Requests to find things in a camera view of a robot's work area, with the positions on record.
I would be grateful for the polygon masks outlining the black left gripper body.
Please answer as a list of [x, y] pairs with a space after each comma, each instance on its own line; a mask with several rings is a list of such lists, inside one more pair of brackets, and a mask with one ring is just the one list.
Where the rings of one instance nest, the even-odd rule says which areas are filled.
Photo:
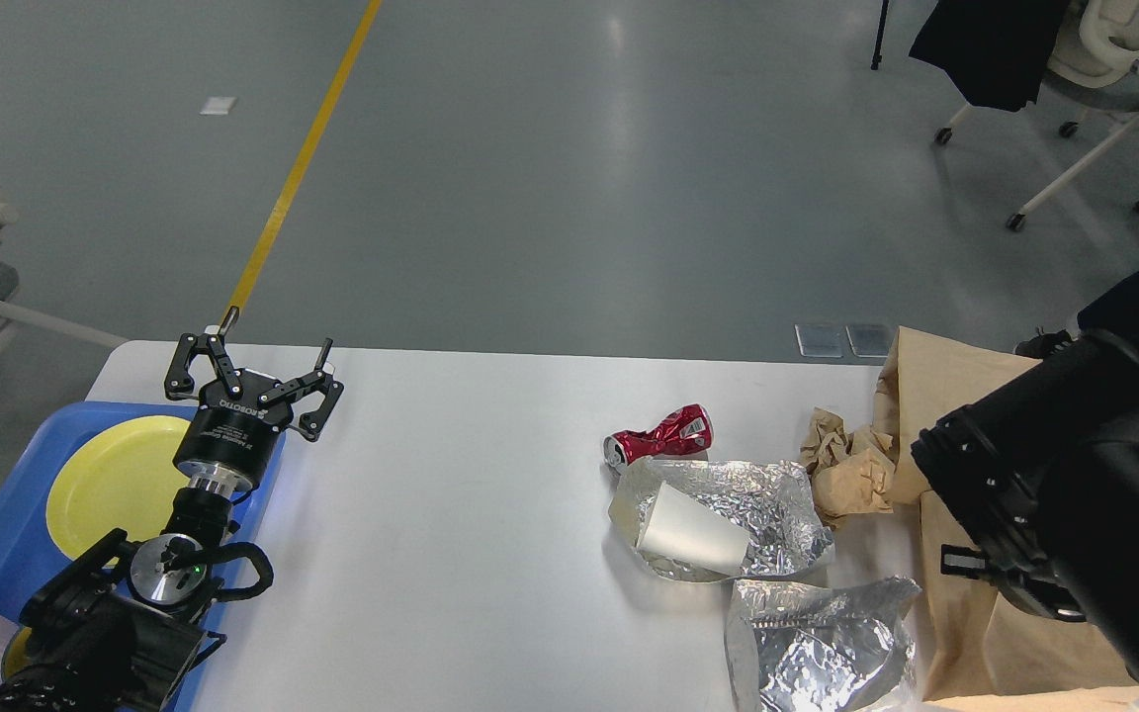
[[249, 492], [265, 478], [293, 410], [288, 402], [259, 399], [282, 380], [248, 369], [236, 375], [240, 382], [236, 394], [228, 393], [221, 380], [202, 387], [200, 406], [172, 463], [194, 481], [208, 478], [226, 492]]

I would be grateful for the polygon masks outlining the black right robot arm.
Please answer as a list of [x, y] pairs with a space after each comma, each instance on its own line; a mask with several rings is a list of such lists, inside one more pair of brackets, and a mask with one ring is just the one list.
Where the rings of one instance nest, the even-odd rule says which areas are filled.
[[1093, 623], [1139, 681], [1139, 344], [1091, 330], [921, 429], [912, 456], [972, 545], [947, 576]]

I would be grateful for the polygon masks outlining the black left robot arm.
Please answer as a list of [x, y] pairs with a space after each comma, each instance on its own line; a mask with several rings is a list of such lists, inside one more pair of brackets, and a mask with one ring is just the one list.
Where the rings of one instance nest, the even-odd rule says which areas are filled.
[[292, 379], [239, 368], [218, 328], [185, 333], [167, 365], [167, 400], [196, 410], [172, 455], [186, 478], [157, 535], [110, 527], [41, 586], [15, 621], [0, 616], [0, 711], [163, 711], [194, 668], [226, 644], [207, 627], [218, 605], [273, 586], [267, 553], [233, 512], [259, 491], [286, 433], [321, 436], [344, 385], [325, 339]]

